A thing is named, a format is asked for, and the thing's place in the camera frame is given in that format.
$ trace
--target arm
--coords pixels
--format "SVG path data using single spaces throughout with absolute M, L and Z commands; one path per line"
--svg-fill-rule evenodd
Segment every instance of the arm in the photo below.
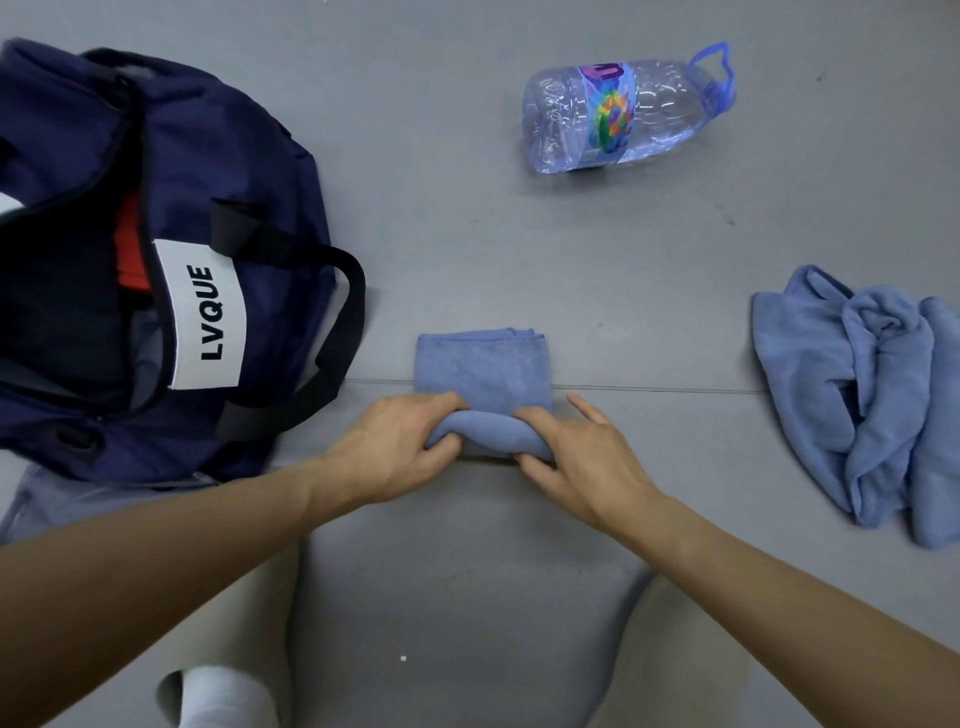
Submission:
M 716 619 L 824 726 L 960 725 L 960 655 L 749 546 L 662 494 L 606 416 L 516 415 L 553 449 L 520 466 L 572 515 L 629 548 Z
M 0 548 L 0 716 L 38 726 L 318 526 L 401 496 L 461 449 L 433 427 L 456 395 L 375 403 L 326 455 Z

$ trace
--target bottle handle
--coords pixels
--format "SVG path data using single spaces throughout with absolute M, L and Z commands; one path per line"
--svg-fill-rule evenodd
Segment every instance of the bottle handle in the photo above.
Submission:
M 730 45 L 726 41 L 709 45 L 690 59 L 689 65 L 696 65 L 703 59 L 717 53 L 723 54 L 720 59 L 720 65 L 723 66 L 724 72 L 727 74 L 727 85 L 725 85 L 720 92 L 720 105 L 717 108 L 717 116 L 719 116 L 724 111 L 729 111 L 736 101 L 736 89 L 733 87 L 733 80 L 736 78 L 736 74 L 730 66 Z

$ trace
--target white label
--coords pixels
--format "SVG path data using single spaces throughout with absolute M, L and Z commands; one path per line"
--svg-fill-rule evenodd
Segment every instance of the white label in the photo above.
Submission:
M 11 210 L 20 209 L 23 207 L 17 200 L 15 200 L 10 195 L 5 195 L 3 192 L 0 192 L 0 215 L 4 212 L 10 212 Z
M 235 387 L 247 344 L 247 307 L 233 261 L 206 245 L 155 240 L 177 330 L 171 389 Z

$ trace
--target plastic water bottle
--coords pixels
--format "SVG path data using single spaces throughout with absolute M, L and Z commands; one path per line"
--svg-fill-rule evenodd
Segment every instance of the plastic water bottle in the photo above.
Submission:
M 703 59 L 723 54 L 726 80 Z M 630 61 L 551 68 L 523 94 L 523 146 L 538 172 L 637 161 L 672 149 L 736 101 L 730 46 L 704 48 L 689 62 Z

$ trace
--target floor seam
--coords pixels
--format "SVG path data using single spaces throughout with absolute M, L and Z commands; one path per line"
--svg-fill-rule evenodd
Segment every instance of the floor seam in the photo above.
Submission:
M 346 381 L 355 384 L 403 384 L 413 386 L 413 379 L 372 379 L 348 376 Z M 587 390 L 594 392 L 664 392 L 693 395 L 765 395 L 766 389 L 719 389 L 714 387 L 618 387 L 606 384 L 553 384 L 551 389 Z

